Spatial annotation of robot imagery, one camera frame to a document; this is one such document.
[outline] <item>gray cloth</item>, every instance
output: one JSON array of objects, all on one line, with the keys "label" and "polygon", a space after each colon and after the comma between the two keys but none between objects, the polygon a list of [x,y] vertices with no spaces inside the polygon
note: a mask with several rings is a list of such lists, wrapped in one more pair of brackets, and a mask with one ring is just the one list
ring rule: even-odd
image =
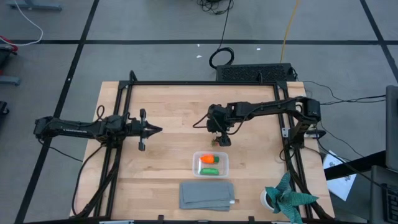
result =
[{"label": "gray cloth", "polygon": [[223,181],[189,181],[180,184],[180,208],[229,211],[235,200],[233,184]]}]

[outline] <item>green plant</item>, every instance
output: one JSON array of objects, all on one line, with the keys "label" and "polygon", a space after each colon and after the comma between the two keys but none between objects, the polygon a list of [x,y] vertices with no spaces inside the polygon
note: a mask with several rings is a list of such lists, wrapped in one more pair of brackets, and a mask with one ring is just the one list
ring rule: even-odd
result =
[{"label": "green plant", "polygon": [[303,224],[299,211],[295,206],[306,205],[318,199],[318,197],[293,192],[290,187],[290,173],[287,172],[276,187],[266,187],[267,197],[271,199],[274,213],[282,211],[290,222]]}]

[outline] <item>white paper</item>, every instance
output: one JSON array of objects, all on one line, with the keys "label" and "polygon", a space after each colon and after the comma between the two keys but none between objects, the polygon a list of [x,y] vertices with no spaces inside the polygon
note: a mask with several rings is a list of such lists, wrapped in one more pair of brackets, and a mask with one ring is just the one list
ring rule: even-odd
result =
[{"label": "white paper", "polygon": [[[332,166],[337,166],[342,164],[341,161],[338,159],[334,158],[333,156],[327,154],[326,157],[323,160],[323,169],[327,169]],[[328,188],[330,192],[335,194],[337,197],[341,198],[342,200],[346,201],[349,191],[351,190],[354,180],[355,180],[356,174],[349,175],[347,177],[341,177],[338,179],[334,180],[328,180]]]}]

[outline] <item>wooden table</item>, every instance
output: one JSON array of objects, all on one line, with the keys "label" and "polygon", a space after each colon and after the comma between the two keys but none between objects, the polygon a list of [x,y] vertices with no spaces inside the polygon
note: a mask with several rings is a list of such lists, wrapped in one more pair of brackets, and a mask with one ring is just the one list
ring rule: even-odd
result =
[{"label": "wooden table", "polygon": [[[113,112],[117,86],[118,82],[102,84],[97,106],[105,106],[105,116]],[[300,82],[288,83],[288,90],[290,97],[305,94]],[[212,147],[213,134],[206,129],[192,128],[212,103],[226,106],[234,101],[274,100],[271,86],[134,86],[131,116],[139,118],[139,109],[145,108],[148,122],[163,127],[163,131],[146,141],[145,152],[138,150],[139,138],[124,141],[111,218],[156,220],[158,215],[164,215],[166,220],[247,221],[248,216],[254,216],[256,221],[286,220],[282,213],[273,214],[260,203],[264,187],[276,186],[286,172],[285,163],[279,159],[282,140],[277,115],[245,122],[241,130],[231,136],[230,147]],[[305,145],[318,150],[316,140],[306,139]],[[89,140],[85,158],[98,146],[96,140]],[[192,156],[196,151],[221,151],[229,155],[229,178],[224,180],[233,183],[237,199],[229,212],[179,209],[180,183],[202,180],[192,174]],[[102,149],[97,153],[82,172],[75,202],[77,211],[98,188],[104,152]],[[308,149],[302,149],[301,153],[309,191],[319,197],[318,203],[334,216],[320,156]],[[104,214],[107,198],[106,192],[101,214]]]}]

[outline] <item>orange carrot toy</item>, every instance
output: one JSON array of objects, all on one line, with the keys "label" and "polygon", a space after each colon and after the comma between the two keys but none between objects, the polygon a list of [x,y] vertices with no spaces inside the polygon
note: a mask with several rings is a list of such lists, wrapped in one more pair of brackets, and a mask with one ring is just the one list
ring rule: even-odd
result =
[{"label": "orange carrot toy", "polygon": [[201,156],[200,160],[207,164],[215,164],[220,161],[218,156],[213,156],[211,154]]}]

